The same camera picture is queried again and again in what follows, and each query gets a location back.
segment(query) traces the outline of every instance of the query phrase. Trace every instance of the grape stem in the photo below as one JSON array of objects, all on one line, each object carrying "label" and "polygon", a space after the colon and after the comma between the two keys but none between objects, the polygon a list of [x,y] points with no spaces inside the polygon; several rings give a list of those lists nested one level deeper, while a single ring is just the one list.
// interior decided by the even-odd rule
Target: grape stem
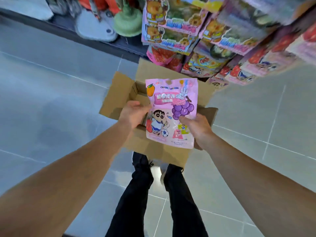
[{"label": "grape stem", "polygon": [[190,100],[190,98],[188,98],[188,96],[186,96],[186,98],[188,99],[188,102],[192,102],[192,100]]}]

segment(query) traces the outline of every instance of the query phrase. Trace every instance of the person's right arm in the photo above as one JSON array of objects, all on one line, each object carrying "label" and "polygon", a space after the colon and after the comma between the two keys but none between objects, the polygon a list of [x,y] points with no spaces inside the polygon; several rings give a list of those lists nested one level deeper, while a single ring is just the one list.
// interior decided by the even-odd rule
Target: person's right arm
[{"label": "person's right arm", "polygon": [[315,237],[316,193],[215,135],[205,116],[180,118],[211,156],[228,187],[266,237]]}]

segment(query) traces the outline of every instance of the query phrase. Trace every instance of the pink bag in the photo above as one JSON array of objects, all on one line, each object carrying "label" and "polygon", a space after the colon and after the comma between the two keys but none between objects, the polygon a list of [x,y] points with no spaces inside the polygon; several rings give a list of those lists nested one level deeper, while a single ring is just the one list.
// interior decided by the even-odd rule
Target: pink bag
[{"label": "pink bag", "polygon": [[147,79],[146,87],[152,105],[147,115],[147,138],[170,146],[192,149],[194,137],[187,126],[180,123],[179,117],[194,119],[196,116],[197,79]]}]

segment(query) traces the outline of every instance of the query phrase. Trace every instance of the black pants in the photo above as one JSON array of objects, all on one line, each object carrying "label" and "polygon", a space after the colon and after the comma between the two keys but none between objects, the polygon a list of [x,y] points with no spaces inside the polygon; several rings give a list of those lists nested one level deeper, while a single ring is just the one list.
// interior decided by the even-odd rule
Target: black pants
[{"label": "black pants", "polygon": [[[105,237],[144,236],[148,190],[153,180],[149,168],[136,170],[132,174],[132,180],[121,196]],[[173,173],[164,184],[170,196],[172,236],[208,236],[181,171]]]}]

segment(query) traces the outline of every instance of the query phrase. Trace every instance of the person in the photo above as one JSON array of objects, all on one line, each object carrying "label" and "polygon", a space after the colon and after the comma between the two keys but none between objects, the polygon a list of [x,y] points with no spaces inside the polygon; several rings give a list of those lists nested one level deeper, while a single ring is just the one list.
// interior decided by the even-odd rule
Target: person
[{"label": "person", "polygon": [[[0,197],[0,236],[61,236],[92,196],[114,156],[140,124],[150,106],[129,101],[119,120],[78,150],[51,163]],[[253,160],[215,135],[206,118],[180,119],[207,151],[227,185],[267,237],[314,237],[316,193]],[[144,236],[150,163],[134,155],[135,172],[119,200],[106,237]],[[169,165],[164,185],[169,192],[173,236],[207,236],[182,169]]]}]

